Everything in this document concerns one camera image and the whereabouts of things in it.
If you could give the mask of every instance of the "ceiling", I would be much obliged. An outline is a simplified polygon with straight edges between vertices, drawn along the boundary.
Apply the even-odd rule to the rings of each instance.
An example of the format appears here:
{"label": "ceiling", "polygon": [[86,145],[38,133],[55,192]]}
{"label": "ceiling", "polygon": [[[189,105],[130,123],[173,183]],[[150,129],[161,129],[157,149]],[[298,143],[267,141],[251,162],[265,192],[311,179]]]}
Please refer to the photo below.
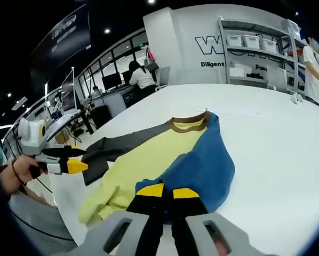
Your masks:
{"label": "ceiling", "polygon": [[[82,51],[62,65],[50,81],[50,89],[55,87],[70,70],[83,70],[98,54],[126,35],[143,27],[142,17],[166,6],[177,9],[196,4],[227,3],[242,4],[273,12],[285,18],[296,19],[294,13],[297,1],[212,1],[212,0],[40,0],[11,1],[7,6],[0,3],[0,125],[9,124],[23,112],[10,109],[16,100],[28,98],[25,107],[35,102],[39,95],[34,95],[30,84],[29,57],[31,51],[44,36],[69,13],[87,3],[90,14],[92,47]],[[105,35],[103,30],[110,28]]]}

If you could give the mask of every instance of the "white table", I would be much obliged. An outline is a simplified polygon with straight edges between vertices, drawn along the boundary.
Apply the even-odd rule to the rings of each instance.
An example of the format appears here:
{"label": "white table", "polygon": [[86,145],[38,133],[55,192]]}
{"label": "white table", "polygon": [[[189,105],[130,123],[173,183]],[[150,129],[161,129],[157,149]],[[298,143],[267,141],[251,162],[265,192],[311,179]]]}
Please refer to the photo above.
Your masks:
{"label": "white table", "polygon": [[[221,136],[236,170],[226,201],[217,212],[246,231],[265,253],[296,255],[319,228],[319,107],[255,87],[196,84],[168,86],[120,113],[98,129],[89,146],[190,117],[208,108],[220,117]],[[77,244],[87,228],[78,222],[85,187],[81,174],[51,176],[55,201]],[[157,255],[177,255],[165,226]]]}

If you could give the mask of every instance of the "floor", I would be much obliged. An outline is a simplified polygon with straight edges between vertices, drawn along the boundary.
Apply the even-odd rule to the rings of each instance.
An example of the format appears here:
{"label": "floor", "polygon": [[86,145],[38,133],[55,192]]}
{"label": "floor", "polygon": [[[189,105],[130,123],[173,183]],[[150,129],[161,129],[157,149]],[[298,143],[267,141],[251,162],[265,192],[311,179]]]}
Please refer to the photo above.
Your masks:
{"label": "floor", "polygon": [[[79,136],[79,139],[81,139],[81,141],[85,141],[91,135],[90,135],[89,132],[86,131],[87,128],[86,128],[85,125],[82,126],[82,129],[85,132]],[[74,143],[74,138],[72,138],[70,136],[66,143],[67,143],[67,145],[74,145],[75,144]],[[78,147],[85,148],[85,147],[82,146],[82,144],[78,140],[76,140],[76,145]],[[38,179],[39,180],[32,180],[32,181],[28,182],[28,184],[27,184],[28,188],[30,188],[32,191],[34,191],[38,196],[44,197],[49,204],[56,206],[56,203],[54,202],[53,194],[50,192],[52,190],[52,187],[51,187],[51,184],[50,184],[49,177],[46,174],[42,174],[40,177],[38,177]]]}

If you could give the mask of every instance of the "metal shelving unit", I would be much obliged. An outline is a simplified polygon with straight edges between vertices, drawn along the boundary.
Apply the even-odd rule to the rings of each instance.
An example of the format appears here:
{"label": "metal shelving unit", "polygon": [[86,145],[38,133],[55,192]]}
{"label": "metal shelving unit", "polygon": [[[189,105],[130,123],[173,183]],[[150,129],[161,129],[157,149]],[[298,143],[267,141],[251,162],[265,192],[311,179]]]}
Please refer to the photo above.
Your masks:
{"label": "metal shelving unit", "polygon": [[[225,55],[225,63],[226,63],[226,82],[227,84],[230,82],[231,79],[236,80],[243,80],[243,81],[252,81],[252,82],[259,82],[259,83],[265,83],[265,80],[256,79],[252,77],[231,77],[229,74],[229,65],[230,60],[228,56],[229,51],[240,51],[240,52],[253,52],[261,55],[266,55],[272,58],[276,58],[281,60],[283,63],[285,62],[291,62],[294,63],[294,85],[293,88],[297,92],[301,92],[298,89],[298,70],[299,68],[305,68],[305,65],[298,62],[297,58],[297,46],[303,47],[305,44],[295,39],[292,34],[289,34],[286,31],[273,28],[270,26],[263,26],[261,24],[253,23],[253,22],[247,22],[247,21],[241,21],[241,20],[228,20],[228,19],[219,19],[218,20],[218,27],[220,30],[222,45],[224,48],[224,55]],[[255,32],[255,33],[262,33],[266,35],[275,36],[278,39],[278,47],[280,49],[280,53],[273,53],[264,51],[261,49],[253,49],[249,47],[235,47],[235,46],[228,46],[226,42],[226,34],[225,30],[242,30],[242,31],[248,31],[248,32]],[[290,40],[291,46],[292,46],[292,52],[293,57],[286,57],[283,55],[283,49],[282,49],[282,40],[287,39]]]}

